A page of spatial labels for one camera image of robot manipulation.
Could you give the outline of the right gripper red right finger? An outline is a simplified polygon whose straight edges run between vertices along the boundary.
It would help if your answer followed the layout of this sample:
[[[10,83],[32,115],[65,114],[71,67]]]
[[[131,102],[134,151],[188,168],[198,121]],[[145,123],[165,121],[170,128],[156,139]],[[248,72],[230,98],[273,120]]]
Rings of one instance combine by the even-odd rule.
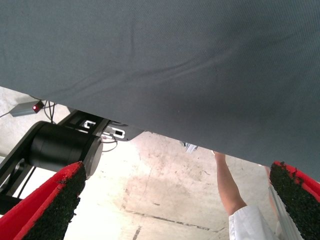
[[[320,238],[320,183],[285,162],[271,165],[270,183],[305,240]]]

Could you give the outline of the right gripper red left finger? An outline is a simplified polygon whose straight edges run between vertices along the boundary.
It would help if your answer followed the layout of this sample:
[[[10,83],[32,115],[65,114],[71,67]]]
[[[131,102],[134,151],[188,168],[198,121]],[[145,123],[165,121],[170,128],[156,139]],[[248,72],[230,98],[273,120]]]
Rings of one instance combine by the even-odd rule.
[[[0,238],[64,239],[86,178],[81,161],[62,168],[0,218]]]

